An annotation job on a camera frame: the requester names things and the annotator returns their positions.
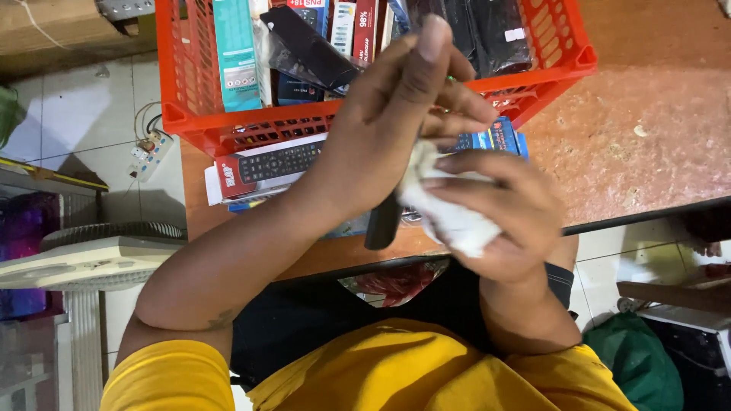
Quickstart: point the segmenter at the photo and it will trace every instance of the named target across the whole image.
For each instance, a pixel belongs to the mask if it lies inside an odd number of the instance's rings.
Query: yellow shirt
[[[329,342],[249,394],[254,410],[636,410],[587,346],[484,355],[446,329],[391,319]],[[101,411],[233,411],[226,361],[202,342],[160,342],[109,377]]]

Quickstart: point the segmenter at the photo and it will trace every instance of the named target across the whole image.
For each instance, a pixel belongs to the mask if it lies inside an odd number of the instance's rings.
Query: sleeve
[[[173,340],[125,358],[109,376],[100,411],[234,411],[228,366],[208,344]]]
[[[512,355],[505,363],[560,410],[637,410],[589,346],[547,355]]]

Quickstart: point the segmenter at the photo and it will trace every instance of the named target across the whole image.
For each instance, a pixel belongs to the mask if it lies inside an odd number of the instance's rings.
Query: white cloth
[[[478,173],[459,175],[434,168],[440,157],[436,145],[428,140],[414,144],[409,166],[398,185],[398,200],[403,206],[414,207],[422,215],[424,232],[441,244],[434,230],[441,234],[447,245],[467,257],[482,256],[485,248],[502,231],[492,220],[461,205],[448,203],[429,194],[421,185],[424,178],[448,177],[492,181]]]

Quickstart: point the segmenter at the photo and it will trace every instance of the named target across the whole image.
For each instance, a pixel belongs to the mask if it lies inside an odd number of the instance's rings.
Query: power strip
[[[150,150],[135,146],[130,154],[135,158],[127,168],[127,174],[140,183],[145,183],[157,170],[168,151],[175,145],[175,140],[169,135],[161,134],[153,130],[148,135],[148,140],[153,143]]]

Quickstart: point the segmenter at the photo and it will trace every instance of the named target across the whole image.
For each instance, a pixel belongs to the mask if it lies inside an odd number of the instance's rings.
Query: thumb
[[[416,133],[444,85],[450,65],[452,29],[438,15],[424,19],[416,47],[406,62],[401,80],[384,109],[383,120],[389,134]]]

